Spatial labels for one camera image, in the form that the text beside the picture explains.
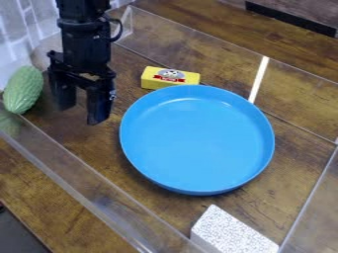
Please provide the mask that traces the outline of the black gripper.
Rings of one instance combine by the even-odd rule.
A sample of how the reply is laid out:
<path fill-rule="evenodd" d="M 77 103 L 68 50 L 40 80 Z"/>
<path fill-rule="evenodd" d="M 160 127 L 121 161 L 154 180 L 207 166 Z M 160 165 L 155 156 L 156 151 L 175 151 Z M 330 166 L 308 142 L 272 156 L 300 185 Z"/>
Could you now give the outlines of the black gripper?
<path fill-rule="evenodd" d="M 109 118 L 116 97 L 111 60 L 109 0 L 56 0 L 61 51 L 48 57 L 49 84 L 56 107 L 64 111 L 76 104 L 76 88 L 85 89 L 87 123 L 95 126 Z"/>

